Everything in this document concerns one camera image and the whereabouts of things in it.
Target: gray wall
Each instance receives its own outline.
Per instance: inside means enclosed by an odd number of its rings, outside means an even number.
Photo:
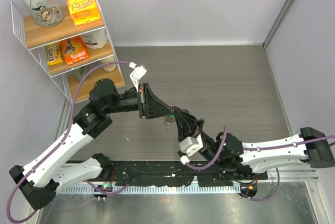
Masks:
[[[5,209],[14,182],[13,165],[25,165],[53,140],[63,95],[13,35],[10,0],[0,0],[0,223],[10,223]],[[28,203],[18,192],[12,204],[16,219],[27,215]]]
[[[270,43],[270,59],[294,133],[311,126],[335,134],[334,40],[335,1],[295,0]],[[334,210],[335,167],[317,172]],[[330,214],[335,223],[334,211]]]
[[[117,46],[263,43],[285,0],[99,0]]]

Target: gray wood tabletop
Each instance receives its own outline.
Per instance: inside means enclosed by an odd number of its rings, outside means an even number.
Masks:
[[[224,125],[244,142],[287,137],[288,130],[262,46],[118,47],[119,60],[143,64],[154,93],[167,104],[204,118],[204,131],[216,137]],[[121,67],[126,86],[131,69]],[[78,112],[86,102],[76,105]],[[73,159],[102,152],[112,159],[178,160],[177,129],[161,118],[138,112],[112,114],[113,124]]]

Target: cartoon face logo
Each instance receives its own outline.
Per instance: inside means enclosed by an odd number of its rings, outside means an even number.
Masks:
[[[46,23],[52,18],[52,13],[56,14],[57,17],[59,17],[59,11],[56,7],[51,7],[46,9],[45,6],[40,6],[38,8],[33,8],[33,10],[39,10],[41,13],[36,14],[38,18],[41,18],[41,21]]]

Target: wooden shelf board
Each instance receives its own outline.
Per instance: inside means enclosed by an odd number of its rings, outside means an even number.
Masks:
[[[94,84],[100,79],[111,79],[114,81],[115,86],[121,87],[125,85],[125,82],[122,79],[119,68],[116,68],[112,72],[107,72],[103,68],[100,68],[93,72],[80,87],[76,103],[88,99],[89,92],[93,89]],[[74,75],[68,76],[70,91],[72,98],[74,97],[75,90],[79,85],[79,81],[74,77]]]
[[[41,27],[31,16],[25,17],[26,46],[28,49],[74,37],[78,34],[105,26],[102,19],[75,26],[68,7],[62,7],[62,10],[64,19],[53,27]]]
[[[60,73],[69,71],[71,69],[76,69],[83,64],[87,64],[87,63],[93,62],[95,60],[98,60],[100,58],[107,57],[109,55],[114,54],[113,49],[111,48],[111,45],[110,45],[109,42],[100,49],[87,48],[87,53],[90,57],[85,59],[85,60],[79,61],[78,63],[67,65],[65,63],[65,61],[63,61],[62,63],[58,63],[58,64],[54,64],[54,65],[49,66],[50,75],[53,76],[53,75],[56,75],[56,74],[60,74]]]

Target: orange package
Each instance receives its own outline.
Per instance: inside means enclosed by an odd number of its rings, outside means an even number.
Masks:
[[[62,40],[60,44],[66,64],[70,65],[88,58],[86,46],[80,36]]]
[[[88,23],[101,18],[95,0],[66,0],[75,25]]]

